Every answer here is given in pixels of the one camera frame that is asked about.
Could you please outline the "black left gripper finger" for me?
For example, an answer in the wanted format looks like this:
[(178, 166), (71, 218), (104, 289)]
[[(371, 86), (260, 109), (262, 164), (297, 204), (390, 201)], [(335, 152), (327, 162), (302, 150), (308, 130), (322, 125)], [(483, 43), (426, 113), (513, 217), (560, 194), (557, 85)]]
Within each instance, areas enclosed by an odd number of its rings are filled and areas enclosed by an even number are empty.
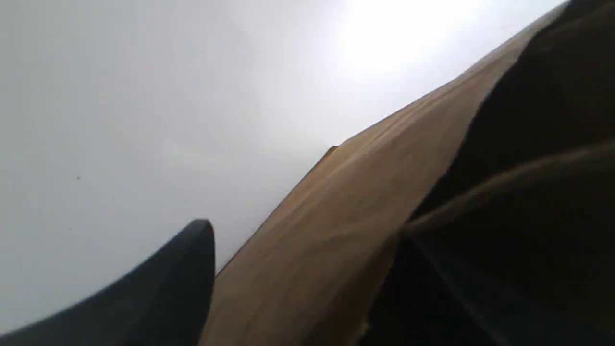
[(120, 280), (2, 335), (3, 346), (197, 346), (215, 280), (215, 236), (190, 222)]

